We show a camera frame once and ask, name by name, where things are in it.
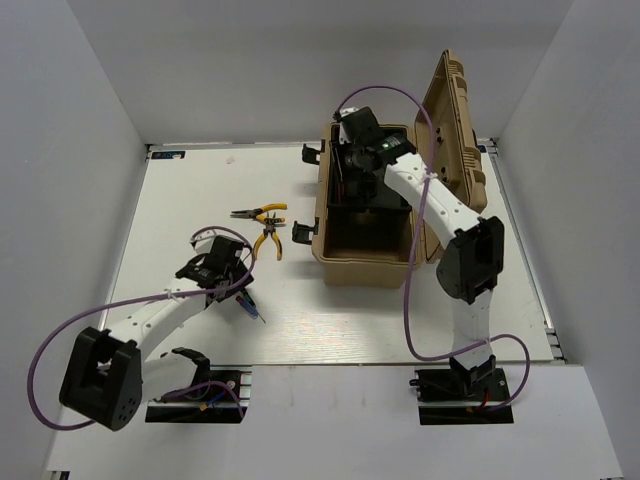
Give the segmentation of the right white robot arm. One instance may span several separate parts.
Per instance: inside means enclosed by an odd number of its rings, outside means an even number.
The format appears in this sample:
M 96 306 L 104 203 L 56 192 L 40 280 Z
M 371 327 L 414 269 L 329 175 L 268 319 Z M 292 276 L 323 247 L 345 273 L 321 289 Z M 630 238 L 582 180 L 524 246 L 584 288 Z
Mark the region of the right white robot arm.
M 461 397 L 484 391 L 496 364 L 490 304 L 504 263 L 504 225 L 463 204 L 428 170 L 403 134 L 386 134 L 368 107 L 337 111 L 347 165 L 381 179 L 419 212 L 444 248 L 436 277 L 451 298 L 454 325 L 451 384 Z

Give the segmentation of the tan plastic toolbox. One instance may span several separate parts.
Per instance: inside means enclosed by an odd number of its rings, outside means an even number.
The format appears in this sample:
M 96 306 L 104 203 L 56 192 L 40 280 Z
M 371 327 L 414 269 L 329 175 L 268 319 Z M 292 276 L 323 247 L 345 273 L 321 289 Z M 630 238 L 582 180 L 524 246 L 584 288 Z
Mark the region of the tan plastic toolbox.
M 421 156 L 433 152 L 432 170 L 465 205 L 487 206 L 481 166 L 468 109 L 464 66 L 445 50 L 413 125 L 382 125 L 387 136 L 403 136 Z M 373 175 L 347 169 L 351 152 L 338 122 L 325 128 L 320 149 L 305 146 L 302 160 L 319 168 L 314 222 L 292 227 L 292 240 L 308 245 L 328 285 L 396 289 L 403 285 L 411 242 L 419 239 L 415 264 L 435 262 L 444 249 L 417 211 Z

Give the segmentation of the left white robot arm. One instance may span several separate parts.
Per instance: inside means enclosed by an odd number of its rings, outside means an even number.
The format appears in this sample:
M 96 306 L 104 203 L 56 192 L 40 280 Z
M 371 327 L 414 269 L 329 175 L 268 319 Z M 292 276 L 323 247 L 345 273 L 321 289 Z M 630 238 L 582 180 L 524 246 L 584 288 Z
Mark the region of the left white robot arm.
M 159 299 L 104 330 L 82 330 L 62 382 L 61 404 L 118 431 L 149 400 L 205 396 L 212 377 L 204 354 L 187 347 L 155 350 L 187 320 L 252 282 L 242 260 L 246 248 L 218 235 L 176 272 Z

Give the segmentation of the red blue screwdriver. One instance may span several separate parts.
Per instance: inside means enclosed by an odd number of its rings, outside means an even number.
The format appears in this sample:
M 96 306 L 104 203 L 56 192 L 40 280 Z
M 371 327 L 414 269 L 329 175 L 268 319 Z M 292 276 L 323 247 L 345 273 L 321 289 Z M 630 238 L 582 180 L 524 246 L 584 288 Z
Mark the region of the red blue screwdriver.
M 248 305 L 247 302 L 244 300 L 242 295 L 238 295 L 236 297 L 236 301 L 252 318 L 259 318 L 262 321 L 264 321 L 264 318 L 259 313 L 259 310 L 256 312 L 254 309 L 252 309 L 251 306 Z

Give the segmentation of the yellow needle-nose pliers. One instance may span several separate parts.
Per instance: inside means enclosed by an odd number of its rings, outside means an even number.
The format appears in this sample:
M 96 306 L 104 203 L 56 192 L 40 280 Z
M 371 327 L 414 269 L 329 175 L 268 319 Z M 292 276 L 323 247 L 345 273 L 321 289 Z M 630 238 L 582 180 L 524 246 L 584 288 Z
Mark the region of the yellow needle-nose pliers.
M 286 203 L 270 203 L 261 207 L 245 210 L 236 210 L 230 213 L 232 218 L 242 219 L 262 219 L 266 217 L 268 212 L 275 210 L 287 210 L 288 205 Z

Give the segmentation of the yellow diagonal cutter pliers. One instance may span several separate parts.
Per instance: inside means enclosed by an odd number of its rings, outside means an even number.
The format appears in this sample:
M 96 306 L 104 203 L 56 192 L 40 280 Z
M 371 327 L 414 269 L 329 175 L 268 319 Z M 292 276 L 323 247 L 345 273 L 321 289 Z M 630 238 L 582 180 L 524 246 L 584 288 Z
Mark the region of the yellow diagonal cutter pliers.
M 282 242 L 277 234 L 277 229 L 286 223 L 286 219 L 283 217 L 277 217 L 275 214 L 259 214 L 256 220 L 263 225 L 263 230 L 258 239 L 254 242 L 252 255 L 253 259 L 257 260 L 260 248 L 266 239 L 271 238 L 276 245 L 276 260 L 281 261 L 283 257 Z

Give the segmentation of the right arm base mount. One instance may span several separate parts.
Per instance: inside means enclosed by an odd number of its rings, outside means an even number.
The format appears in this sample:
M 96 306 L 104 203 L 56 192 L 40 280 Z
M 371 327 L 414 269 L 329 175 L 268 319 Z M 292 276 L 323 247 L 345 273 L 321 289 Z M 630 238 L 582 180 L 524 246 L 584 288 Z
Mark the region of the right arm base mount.
M 510 398 L 506 375 L 498 368 L 465 392 L 450 370 L 433 368 L 414 372 L 409 380 L 418 403 L 422 426 L 506 425 L 514 423 L 510 405 L 495 406 Z

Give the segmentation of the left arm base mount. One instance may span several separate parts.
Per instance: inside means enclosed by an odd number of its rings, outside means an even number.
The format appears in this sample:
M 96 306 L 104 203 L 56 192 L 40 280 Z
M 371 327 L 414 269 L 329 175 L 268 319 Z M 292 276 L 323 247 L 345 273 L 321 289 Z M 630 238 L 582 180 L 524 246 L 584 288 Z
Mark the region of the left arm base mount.
M 240 424 L 247 413 L 252 384 L 250 367 L 213 366 L 206 355 L 183 347 L 163 352 L 169 373 L 191 373 L 188 384 L 170 384 L 169 391 L 188 392 L 147 404 L 148 424 Z

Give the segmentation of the green black screwdriver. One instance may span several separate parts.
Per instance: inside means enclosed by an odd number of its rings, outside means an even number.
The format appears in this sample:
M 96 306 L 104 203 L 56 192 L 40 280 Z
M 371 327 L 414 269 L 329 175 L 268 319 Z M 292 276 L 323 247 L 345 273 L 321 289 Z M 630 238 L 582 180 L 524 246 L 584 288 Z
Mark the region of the green black screwdriver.
M 253 298 L 250 296 L 249 292 L 246 289 L 241 290 L 242 296 L 248 305 L 251 306 L 256 312 L 258 311 L 257 305 L 254 302 Z

